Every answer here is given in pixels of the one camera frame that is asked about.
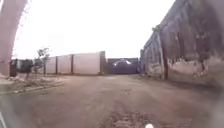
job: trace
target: overcast sky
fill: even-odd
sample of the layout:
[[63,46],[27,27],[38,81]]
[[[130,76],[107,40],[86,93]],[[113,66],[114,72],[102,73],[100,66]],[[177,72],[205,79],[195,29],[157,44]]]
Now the overcast sky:
[[106,51],[107,57],[138,57],[174,0],[32,0],[15,40],[18,58]]

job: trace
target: tree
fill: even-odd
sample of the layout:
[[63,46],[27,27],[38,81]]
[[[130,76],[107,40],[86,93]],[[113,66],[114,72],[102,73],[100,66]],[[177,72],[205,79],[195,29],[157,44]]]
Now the tree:
[[35,74],[38,73],[39,69],[45,68],[45,65],[48,61],[50,56],[49,48],[42,48],[37,51],[38,58],[34,59],[34,72]]

